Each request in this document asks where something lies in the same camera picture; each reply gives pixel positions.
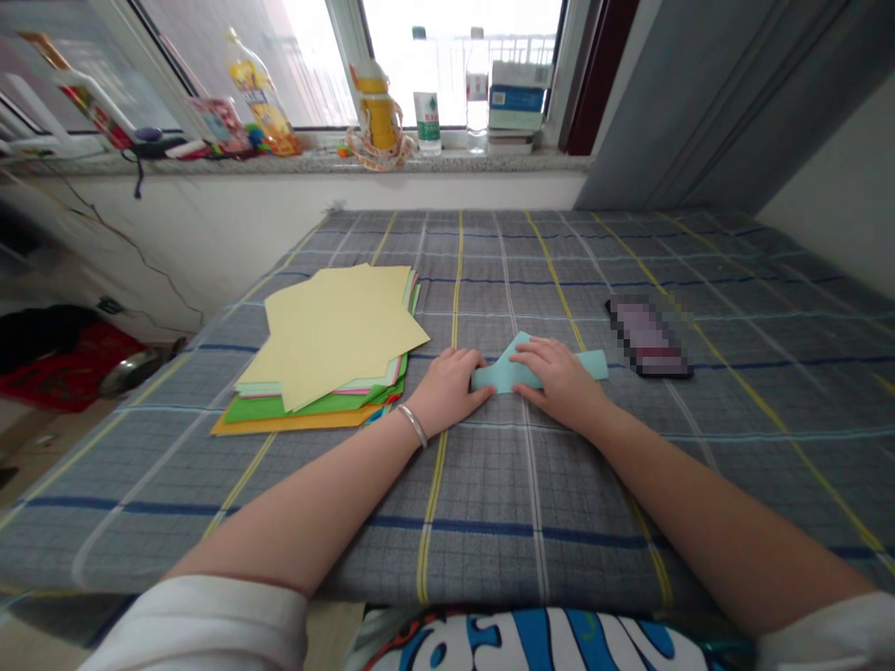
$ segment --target glass pane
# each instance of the glass pane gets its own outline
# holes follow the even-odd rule
[[[485,29],[491,62],[553,62],[562,0],[364,0],[377,62],[389,76],[389,92],[415,123],[411,28],[426,29],[437,45],[438,115],[442,126],[466,125],[466,59],[469,29]]]
[[[357,118],[324,0],[143,0],[143,7],[214,97],[231,96],[254,121],[227,69],[232,26],[270,70],[293,126],[349,126]]]
[[[67,130],[94,130],[93,125],[53,86],[50,81],[52,68],[19,37],[18,31],[47,33],[71,66],[96,79],[137,128],[177,128],[177,122],[165,104],[118,48],[85,0],[0,2],[0,62],[3,63],[0,69],[28,82]],[[31,107],[23,102],[4,75],[0,75],[0,90],[31,114]]]

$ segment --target plastic bottle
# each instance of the plastic bottle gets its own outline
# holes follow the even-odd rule
[[[351,64],[351,81],[360,93],[358,124],[369,131],[377,149],[390,149],[398,142],[400,128],[394,116],[394,99],[389,95],[389,78],[376,61]]]
[[[413,27],[414,64],[413,107],[417,113],[417,139],[420,151],[429,156],[441,154],[441,127],[438,122],[438,93],[435,90],[435,53],[433,42],[426,39],[426,29]]]
[[[264,63],[250,49],[244,47],[236,31],[230,28],[227,39],[227,65],[233,83],[255,115],[270,151],[276,156],[301,154],[292,124],[282,109],[270,73]]]
[[[466,147],[473,154],[488,148],[488,45],[485,31],[475,27],[469,60],[466,62]]]

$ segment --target yellow paper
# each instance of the yellow paper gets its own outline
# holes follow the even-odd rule
[[[327,269],[265,301],[271,335],[240,383],[279,381],[297,410],[429,337],[402,305],[409,267]]]
[[[339,429],[360,426],[376,415],[382,404],[365,405],[327,415],[306,415],[275,419],[249,419],[242,422],[224,421],[224,413],[212,427],[212,435],[244,435],[245,433],[272,433],[274,431],[302,431],[305,429]]]

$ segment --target yellow bottle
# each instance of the yellow bottle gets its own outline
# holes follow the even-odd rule
[[[280,96],[270,80],[268,68],[250,49],[244,47],[236,31],[230,28],[227,56],[230,76],[255,115],[270,150],[277,156],[301,154],[292,124],[282,109]]]
[[[377,149],[392,147],[397,142],[398,128],[389,78],[376,61],[362,61],[351,66],[351,79],[360,93],[361,128],[369,131],[370,142]]]

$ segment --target window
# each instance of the window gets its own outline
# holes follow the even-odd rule
[[[231,26],[270,70],[293,126],[355,122],[324,0],[143,0],[142,5],[192,71],[194,84],[213,97],[231,96],[244,123],[254,119],[227,69],[224,35]]]
[[[94,128],[53,86],[52,68],[19,31],[49,34],[53,46],[72,67],[96,79],[137,128],[179,127],[86,0],[5,0],[0,2],[0,26],[3,72],[22,77],[67,130]],[[0,75],[0,91],[22,112],[31,114],[30,105],[4,75]]]
[[[408,52],[411,27],[422,25],[438,55],[433,77],[442,127],[462,129],[469,32],[481,26],[492,61],[556,66],[544,125],[545,143],[555,146],[573,95],[571,74],[585,17],[600,1],[0,0],[0,58],[3,70],[24,77],[68,130],[93,128],[52,85],[50,66],[18,31],[47,33],[63,57],[93,76],[134,126],[179,129],[196,136],[204,128],[186,104],[189,95],[232,97],[241,120],[254,121],[227,68],[225,35],[232,26],[270,70],[296,128],[354,125],[357,94],[350,84],[349,64],[371,55],[391,80],[392,96],[406,114],[405,126],[413,127]],[[561,30],[561,23],[567,30]],[[30,113],[1,75],[0,107]],[[330,143],[334,136],[318,137]],[[448,131],[443,138],[448,147],[465,146],[459,132]]]
[[[466,59],[470,28],[485,30],[491,61],[552,63],[562,0],[364,0],[377,62],[391,80],[389,92],[414,126],[409,57],[411,28],[426,29],[436,44],[438,115],[441,125],[466,126]]]

